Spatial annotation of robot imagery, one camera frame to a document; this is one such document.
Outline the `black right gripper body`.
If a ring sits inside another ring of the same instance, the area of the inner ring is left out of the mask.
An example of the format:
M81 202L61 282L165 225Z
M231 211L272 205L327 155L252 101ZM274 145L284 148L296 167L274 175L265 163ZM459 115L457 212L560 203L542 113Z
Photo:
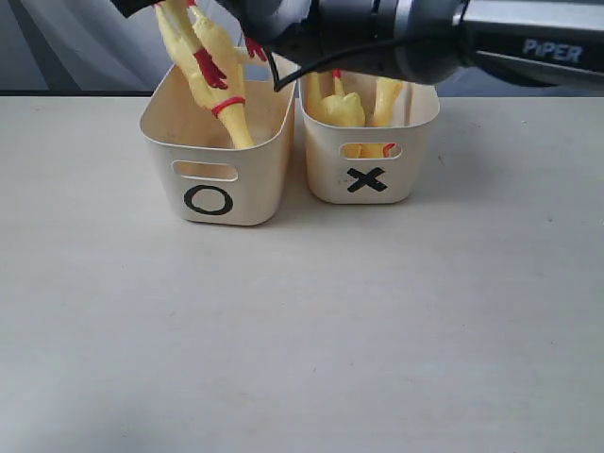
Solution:
M156 5L159 0L110 0L110 2L125 18L128 18L140 10Z

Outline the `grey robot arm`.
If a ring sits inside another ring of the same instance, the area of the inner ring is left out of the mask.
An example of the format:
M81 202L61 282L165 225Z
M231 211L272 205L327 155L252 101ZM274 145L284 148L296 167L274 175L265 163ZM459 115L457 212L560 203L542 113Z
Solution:
M227 1L251 46L296 72L345 70L423 85L461 67L523 87L603 86L599 1Z

